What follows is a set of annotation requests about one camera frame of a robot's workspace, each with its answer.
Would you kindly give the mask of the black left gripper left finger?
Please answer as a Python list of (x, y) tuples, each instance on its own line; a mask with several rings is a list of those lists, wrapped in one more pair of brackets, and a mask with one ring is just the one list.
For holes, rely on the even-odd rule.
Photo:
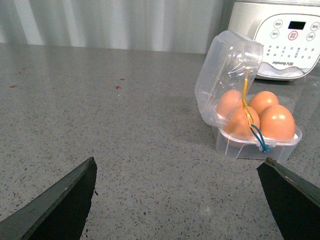
[(95, 191), (97, 164), (88, 158), (0, 223), (2, 240), (78, 240)]

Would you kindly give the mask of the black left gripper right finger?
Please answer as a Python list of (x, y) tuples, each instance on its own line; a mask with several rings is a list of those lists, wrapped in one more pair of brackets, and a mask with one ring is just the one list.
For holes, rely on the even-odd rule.
[(285, 240), (318, 240), (320, 188), (269, 157), (257, 172), (282, 237)]

